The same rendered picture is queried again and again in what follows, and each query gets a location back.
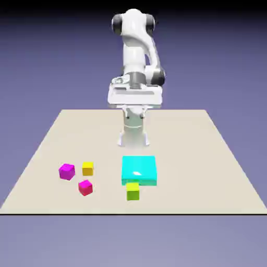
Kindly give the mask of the small yellow cube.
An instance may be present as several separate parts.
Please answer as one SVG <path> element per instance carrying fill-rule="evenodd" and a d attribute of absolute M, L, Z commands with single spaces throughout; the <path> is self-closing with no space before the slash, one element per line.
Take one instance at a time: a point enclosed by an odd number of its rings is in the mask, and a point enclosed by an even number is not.
<path fill-rule="evenodd" d="M 92 176 L 94 170 L 93 162 L 83 162 L 82 164 L 82 175 L 83 176 Z"/>

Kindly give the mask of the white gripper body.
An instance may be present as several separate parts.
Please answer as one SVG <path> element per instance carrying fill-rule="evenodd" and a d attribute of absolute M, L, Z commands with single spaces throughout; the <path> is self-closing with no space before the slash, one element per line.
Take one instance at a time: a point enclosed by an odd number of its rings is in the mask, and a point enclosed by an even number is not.
<path fill-rule="evenodd" d="M 107 102 L 112 107 L 121 106 L 151 106 L 160 107 L 163 102 L 163 89 L 160 86 L 145 86 L 141 89 L 131 89 L 129 84 L 110 84 Z"/>

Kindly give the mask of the small pink cube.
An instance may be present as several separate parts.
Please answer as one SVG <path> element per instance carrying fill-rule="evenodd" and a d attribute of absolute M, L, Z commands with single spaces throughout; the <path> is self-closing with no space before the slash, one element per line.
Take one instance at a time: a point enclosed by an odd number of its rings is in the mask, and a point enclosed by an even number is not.
<path fill-rule="evenodd" d="M 83 195 L 83 196 L 87 196 L 91 193 L 93 193 L 93 185 L 92 183 L 89 181 L 89 180 L 84 180 L 84 181 L 81 181 L 79 184 L 78 184 L 78 189 L 80 191 L 80 193 Z"/>

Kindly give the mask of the small lime green cube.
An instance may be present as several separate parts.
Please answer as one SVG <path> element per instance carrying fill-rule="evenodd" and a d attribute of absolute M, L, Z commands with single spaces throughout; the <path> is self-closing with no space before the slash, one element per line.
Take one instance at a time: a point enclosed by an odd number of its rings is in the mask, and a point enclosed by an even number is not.
<path fill-rule="evenodd" d="M 126 194 L 127 194 L 126 195 L 127 201 L 139 200 L 140 199 L 139 183 L 127 183 Z"/>

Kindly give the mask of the small magenta cube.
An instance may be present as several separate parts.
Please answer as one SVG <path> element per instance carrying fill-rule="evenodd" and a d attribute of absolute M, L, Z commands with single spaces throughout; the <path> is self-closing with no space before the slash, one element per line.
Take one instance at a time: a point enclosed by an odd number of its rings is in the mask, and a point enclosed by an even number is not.
<path fill-rule="evenodd" d="M 64 180 L 71 180 L 75 176 L 75 166 L 64 163 L 59 169 L 59 177 Z"/>

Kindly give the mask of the large cyan box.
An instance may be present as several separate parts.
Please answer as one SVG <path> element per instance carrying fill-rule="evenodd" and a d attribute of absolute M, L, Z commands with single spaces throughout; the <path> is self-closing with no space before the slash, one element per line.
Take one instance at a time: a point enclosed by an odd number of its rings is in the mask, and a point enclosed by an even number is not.
<path fill-rule="evenodd" d="M 125 155 L 122 157 L 122 185 L 138 183 L 141 186 L 157 185 L 155 156 Z"/>

